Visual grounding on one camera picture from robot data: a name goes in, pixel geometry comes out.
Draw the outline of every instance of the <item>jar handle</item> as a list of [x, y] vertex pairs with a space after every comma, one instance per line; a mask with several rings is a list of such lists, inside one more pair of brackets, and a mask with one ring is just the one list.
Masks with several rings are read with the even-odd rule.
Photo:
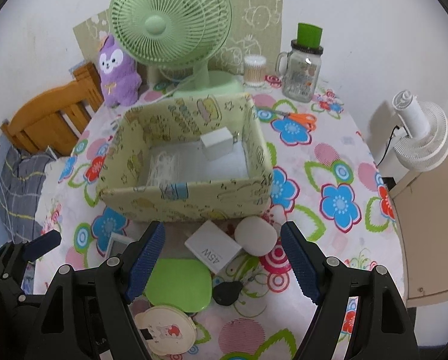
[[281, 74], [281, 72], [279, 71], [279, 68], [281, 67], [281, 59], [285, 56], [287, 58], [287, 55], [289, 53], [287, 51], [283, 51], [281, 52], [278, 56], [277, 56], [277, 61], [276, 61], [276, 76], [280, 77], [283, 76], [285, 74]]

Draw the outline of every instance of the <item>beige round object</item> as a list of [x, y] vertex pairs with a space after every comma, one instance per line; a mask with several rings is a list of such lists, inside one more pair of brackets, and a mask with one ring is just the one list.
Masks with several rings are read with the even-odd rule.
[[134, 322], [137, 329], [147, 329], [152, 335], [153, 339], [146, 342], [158, 356], [185, 353], [197, 339], [197, 329], [192, 319], [174, 307], [151, 307], [137, 314]]
[[259, 87], [264, 85], [267, 59], [263, 55], [247, 55], [244, 57], [244, 83]]
[[252, 256], [265, 256], [277, 243], [273, 226], [258, 216], [244, 218], [235, 228], [235, 241]]

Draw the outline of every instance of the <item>white cable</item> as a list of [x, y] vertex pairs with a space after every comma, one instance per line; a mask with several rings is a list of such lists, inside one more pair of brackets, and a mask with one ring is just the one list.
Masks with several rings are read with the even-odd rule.
[[167, 152], [160, 152], [156, 157], [150, 159], [149, 177], [147, 186], [153, 187], [169, 185], [175, 183], [178, 170], [177, 154], [169, 155]]
[[[172, 72], [173, 72], [173, 73], [178, 72], [178, 71], [186, 72], [186, 71], [190, 71], [191, 69], [192, 69], [191, 67], [188, 67], [188, 68], [184, 68], [184, 69], [173, 70]], [[183, 80], [185, 80], [187, 77], [192, 76], [192, 73], [190, 73], [189, 75], [185, 76], [184, 78], [179, 79], [179, 78], [175, 78], [175, 77], [170, 77], [170, 76], [168, 76], [168, 75], [165, 73], [165, 71], [164, 71], [163, 69], [159, 69], [159, 72], [160, 72], [165, 78], [167, 78], [169, 81], [171, 81], [171, 82], [173, 82], [173, 83], [181, 83], [181, 82], [182, 82]]]
[[157, 103], [157, 102], [159, 102], [159, 101], [165, 99], [166, 97], [169, 97], [169, 96], [170, 96], [171, 94], [173, 94], [176, 90], [178, 90], [178, 89], [180, 88], [180, 86], [182, 86], [182, 85], [184, 85], [184, 84], [186, 84], [186, 83], [189, 83], [189, 82], [192, 81], [194, 78], [195, 78], [195, 76], [194, 76], [193, 74], [192, 74], [192, 76], [186, 77], [186, 78], [183, 79], [180, 83], [178, 83], [177, 86], [176, 86], [174, 89], [172, 89], [171, 91], [167, 92], [165, 95], [163, 95], [163, 96], [161, 96], [161, 97], [159, 97], [159, 98], [157, 98], [157, 99], [155, 99], [155, 100], [153, 100], [153, 101], [151, 101], [151, 102], [148, 102], [147, 104]]

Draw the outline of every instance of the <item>stuffed animal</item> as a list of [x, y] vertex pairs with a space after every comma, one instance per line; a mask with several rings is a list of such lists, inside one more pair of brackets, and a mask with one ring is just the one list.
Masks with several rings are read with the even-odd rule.
[[130, 106], [137, 99], [142, 79], [137, 73], [136, 61], [124, 52], [113, 35], [104, 41], [99, 58], [99, 73], [104, 104]]

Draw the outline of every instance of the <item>blue flower print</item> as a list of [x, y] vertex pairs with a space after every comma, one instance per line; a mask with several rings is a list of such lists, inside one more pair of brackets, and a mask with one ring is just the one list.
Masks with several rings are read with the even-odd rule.
[[324, 218], [333, 220], [337, 228], [348, 233], [361, 221], [361, 209], [354, 203], [354, 190], [349, 184], [324, 184], [321, 187], [320, 212]]
[[274, 168], [274, 180], [270, 189], [272, 204], [280, 204], [285, 212], [294, 209], [295, 199], [299, 195], [300, 188], [294, 180], [287, 178], [284, 169], [277, 166]]
[[65, 179], [69, 178], [74, 171], [74, 165], [77, 162], [77, 156], [73, 155], [72, 157], [69, 157], [67, 162], [65, 163], [64, 170], [61, 173], [61, 176], [59, 177], [59, 183], [62, 183]]
[[340, 114], [344, 110], [339, 103], [329, 103], [329, 108], [337, 114]]
[[94, 219], [91, 225], [92, 236], [97, 238], [97, 250], [101, 256], [105, 255], [112, 233], [124, 234], [129, 221], [114, 210], [106, 207], [102, 215]]
[[287, 146], [309, 145], [312, 141], [311, 135], [303, 125], [287, 117], [276, 119], [270, 125], [274, 130], [281, 133], [281, 141]]

